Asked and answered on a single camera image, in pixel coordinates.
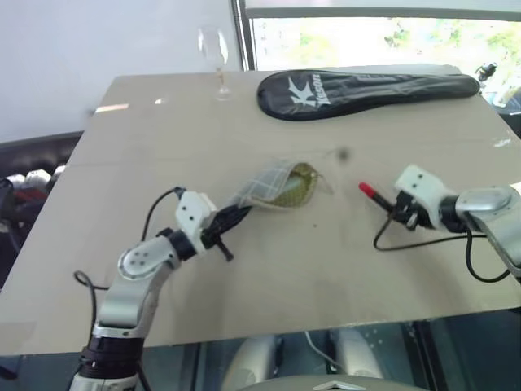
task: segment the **white logo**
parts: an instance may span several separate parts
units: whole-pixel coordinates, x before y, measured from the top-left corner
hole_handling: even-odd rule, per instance
[[[299,90],[298,88],[296,88],[295,83],[293,82],[291,77],[287,78],[287,80],[289,82],[288,89],[292,94],[295,95],[295,96],[291,96],[291,100],[293,101],[293,103],[295,103],[295,104],[301,103],[304,106],[308,105],[308,106],[312,106],[312,107],[317,106],[317,103],[318,103],[318,106],[321,106],[323,104],[331,104],[331,102],[327,98],[326,92],[324,91],[324,87],[322,85],[322,79],[320,78],[320,75],[313,74],[312,79],[313,79],[313,86],[315,87],[316,94],[314,94],[311,91],[311,87],[309,86],[309,81],[306,82],[306,86],[304,87],[303,90]],[[316,101],[308,100],[308,98],[315,98]]]

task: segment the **black cable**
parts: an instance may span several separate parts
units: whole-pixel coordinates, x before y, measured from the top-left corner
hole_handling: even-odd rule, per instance
[[[143,386],[143,390],[152,391],[152,387],[150,386],[150,383],[148,383],[147,377],[145,376],[145,371],[143,370],[140,362],[138,362],[138,376],[139,381],[141,381],[141,385]]]
[[[148,232],[148,225],[150,224],[150,219],[152,217],[152,214],[154,213],[154,209],[157,206],[157,204],[167,195],[175,193],[180,190],[180,187],[174,187],[173,189],[170,189],[157,197],[157,199],[154,201],[154,204],[150,207],[147,214],[147,219],[145,220],[145,226],[143,227],[143,232],[141,234],[141,241],[144,241],[147,238],[147,232]]]
[[[94,330],[94,325],[96,324],[96,317],[97,317],[97,313],[98,313],[98,302],[96,301],[96,291],[95,290],[96,289],[106,290],[108,288],[98,287],[98,286],[94,285],[92,283],[90,277],[81,270],[76,270],[74,273],[72,273],[72,276],[78,283],[80,283],[81,285],[83,285],[84,287],[87,287],[89,289],[90,308],[91,308],[90,309],[90,331],[89,331],[89,339],[87,340],[87,346],[89,346],[90,340],[92,339],[92,331]],[[72,376],[69,379],[68,385],[66,388],[67,391],[69,389],[71,389],[72,382],[74,381],[74,376],[80,371],[81,365],[82,364],[80,364],[78,366],[78,368],[74,371],[74,373],[72,373]]]
[[[78,283],[80,283],[80,284],[83,285],[84,287],[89,287],[89,285],[87,285],[87,283],[86,283],[85,281],[83,281],[82,279],[80,279],[80,278],[78,277],[77,274],[79,274],[79,275],[83,275],[83,276],[85,276],[87,279],[89,279],[89,277],[87,277],[87,275],[86,275],[84,272],[82,272],[81,270],[77,270],[77,271],[75,271],[75,272],[72,274],[72,276],[74,277],[74,279],[75,279]],[[92,288],[94,288],[96,291],[108,291],[108,288],[109,288],[109,287],[101,287],[101,286],[99,286],[99,285],[94,285],[94,284],[92,283]]]
[[[466,263],[466,268],[469,270],[469,273],[471,273],[472,277],[474,277],[475,279],[477,279],[478,281],[482,282],[482,283],[498,283],[499,281],[505,279],[509,274],[509,270],[505,270],[503,273],[501,273],[500,275],[498,275],[497,277],[494,277],[493,279],[485,279],[483,277],[481,277],[480,275],[478,275],[475,270],[474,270],[474,267],[472,266],[472,261],[471,261],[471,251],[472,251],[472,238],[475,237],[474,235],[472,235],[472,232],[471,230],[468,230],[466,232],[466,249],[465,249],[465,263]]]
[[[92,281],[90,280],[89,276],[86,275],[81,270],[76,270],[73,274],[74,279],[80,283],[81,285],[86,286],[89,289],[90,294],[90,333],[89,333],[89,340],[87,342],[87,346],[90,343],[90,339],[92,338],[92,331],[94,330],[94,325],[96,324],[96,316],[98,313],[98,304],[96,301],[96,292],[95,287]]]
[[[378,233],[374,237],[373,247],[379,251],[407,250],[409,248],[417,248],[417,247],[422,247],[422,246],[428,246],[431,244],[439,244],[439,243],[443,243],[443,242],[449,242],[451,240],[466,239],[465,263],[466,263],[466,268],[469,270],[469,273],[472,275],[472,277],[474,277],[475,279],[477,279],[478,281],[480,281],[482,283],[497,283],[497,282],[505,279],[510,274],[510,272],[507,269],[502,274],[498,275],[497,277],[494,277],[493,279],[485,279],[475,272],[474,267],[472,266],[472,261],[471,261],[472,240],[474,238],[476,238],[476,239],[487,238],[487,236],[486,235],[472,235],[472,232],[470,230],[468,230],[466,232],[466,235],[449,236],[446,238],[429,240],[427,242],[405,244],[405,245],[396,246],[396,247],[386,247],[386,248],[379,247],[379,245],[378,245],[379,239],[382,237],[383,233],[389,227],[389,224],[391,224],[391,222],[392,222],[392,214],[389,214],[389,216],[387,217],[387,221],[382,225],[382,228],[379,229]]]
[[[373,247],[376,248],[379,251],[397,251],[397,250],[407,250],[409,248],[418,248],[423,246],[429,246],[431,244],[438,244],[443,242],[449,242],[452,240],[461,240],[461,239],[467,239],[467,235],[457,235],[457,236],[448,236],[446,238],[441,239],[435,239],[435,240],[428,240],[427,242],[419,242],[419,243],[413,243],[413,244],[404,244],[401,246],[396,247],[380,247],[378,242],[380,238],[382,237],[385,230],[389,227],[389,224],[392,222],[392,215],[389,215],[387,218],[387,221],[382,225],[382,228],[379,229],[378,233],[374,237],[373,240]],[[486,238],[486,235],[471,235],[473,238]]]

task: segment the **table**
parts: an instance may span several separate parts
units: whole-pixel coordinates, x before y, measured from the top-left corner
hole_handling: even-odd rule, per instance
[[[354,72],[376,72],[357,68]],[[78,351],[90,324],[88,292],[72,272],[109,284],[120,254],[136,244],[164,190],[205,191],[219,206],[277,159],[305,160],[324,176],[303,208],[253,211],[216,249],[183,264],[165,284],[148,345],[182,344],[349,324],[429,319],[521,304],[512,277],[483,284],[467,273],[464,243],[378,253],[385,216],[360,181],[394,196],[406,165],[431,171],[456,191],[519,182],[521,141],[479,96],[388,106],[324,121],[285,122],[262,113],[255,91],[266,72],[118,77],[74,151],[0,294],[0,354]],[[348,147],[339,165],[335,151]],[[175,226],[175,197],[160,204],[150,232]],[[394,225],[385,244],[445,234]],[[504,269],[486,241],[475,268]]]

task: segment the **window frame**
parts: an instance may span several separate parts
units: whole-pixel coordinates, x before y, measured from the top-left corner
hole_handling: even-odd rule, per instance
[[[521,2],[517,0],[488,0],[469,2],[458,8],[438,7],[439,1],[428,0],[422,7],[390,7],[381,0],[330,0],[329,5],[317,0],[277,2],[275,0],[231,0],[235,32],[243,71],[256,71],[254,19],[310,18],[310,17],[404,17],[507,20],[521,22]]]

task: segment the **plaid fabric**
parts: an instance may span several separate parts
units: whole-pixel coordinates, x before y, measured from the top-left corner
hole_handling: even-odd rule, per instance
[[[298,208],[308,202],[317,178],[318,172],[307,163],[280,160],[254,177],[229,204],[240,208]]]

